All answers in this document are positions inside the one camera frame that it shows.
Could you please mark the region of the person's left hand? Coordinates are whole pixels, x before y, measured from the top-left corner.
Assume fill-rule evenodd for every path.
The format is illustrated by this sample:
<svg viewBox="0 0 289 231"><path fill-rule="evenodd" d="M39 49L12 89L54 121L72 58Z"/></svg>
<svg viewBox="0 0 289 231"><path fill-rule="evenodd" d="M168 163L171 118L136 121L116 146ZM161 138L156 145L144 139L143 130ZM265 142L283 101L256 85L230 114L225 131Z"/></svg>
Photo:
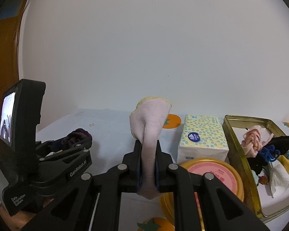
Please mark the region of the person's left hand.
<svg viewBox="0 0 289 231"><path fill-rule="evenodd" d="M17 214L10 216L8 211L0 203L0 216L10 230L21 230L37 213L54 198L35 197L31 199Z"/></svg>

